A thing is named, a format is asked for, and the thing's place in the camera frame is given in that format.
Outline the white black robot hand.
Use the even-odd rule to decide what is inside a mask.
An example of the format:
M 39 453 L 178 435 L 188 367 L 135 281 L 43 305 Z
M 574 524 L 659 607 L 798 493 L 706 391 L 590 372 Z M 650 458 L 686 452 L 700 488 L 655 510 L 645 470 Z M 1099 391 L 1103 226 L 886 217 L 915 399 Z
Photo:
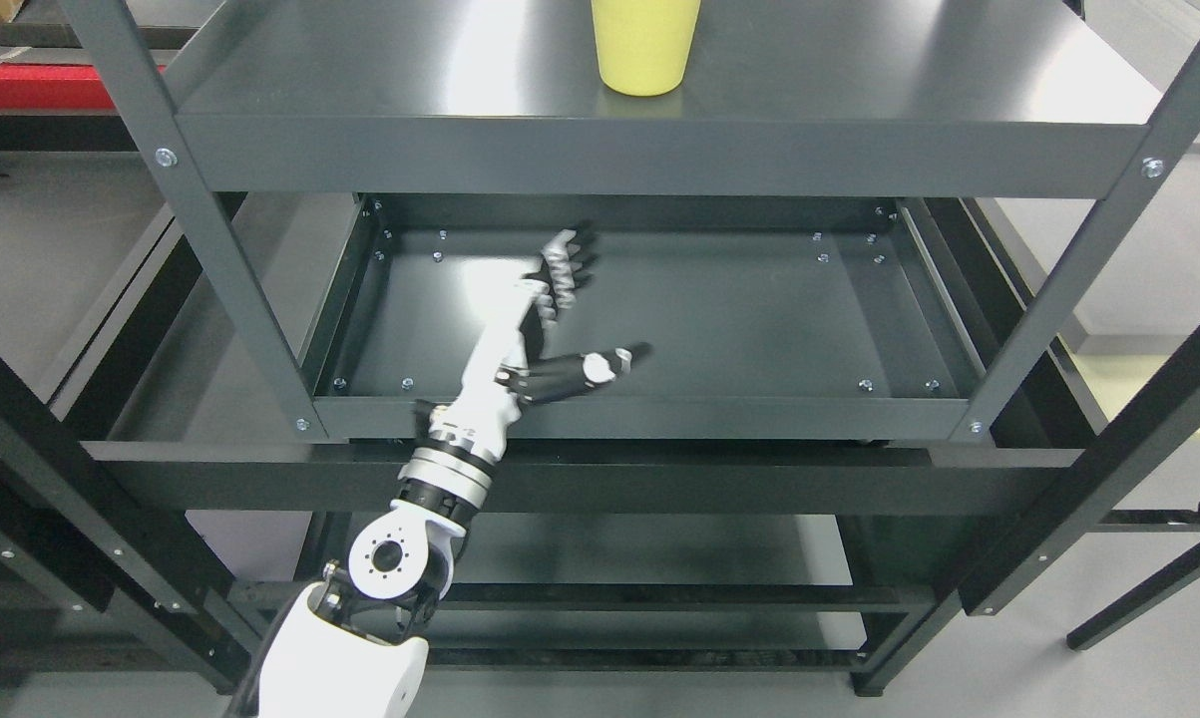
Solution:
M 418 423 L 418 445 L 499 463 L 508 431 L 530 406 L 562 403 L 613 385 L 650 357 L 648 342 L 546 357 L 551 333 L 594 280 L 598 233 L 583 222 L 559 231 L 540 263 L 496 295 L 492 317 L 460 376 L 454 403 L 432 405 Z

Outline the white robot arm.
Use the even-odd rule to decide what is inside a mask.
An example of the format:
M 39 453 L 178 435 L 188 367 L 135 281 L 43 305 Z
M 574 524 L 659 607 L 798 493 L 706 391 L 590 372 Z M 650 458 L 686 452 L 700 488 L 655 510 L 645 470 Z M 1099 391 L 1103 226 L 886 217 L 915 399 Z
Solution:
M 505 450 L 454 429 L 418 441 L 388 511 L 268 627 L 226 716 L 406 716 L 428 659 L 422 630 Z

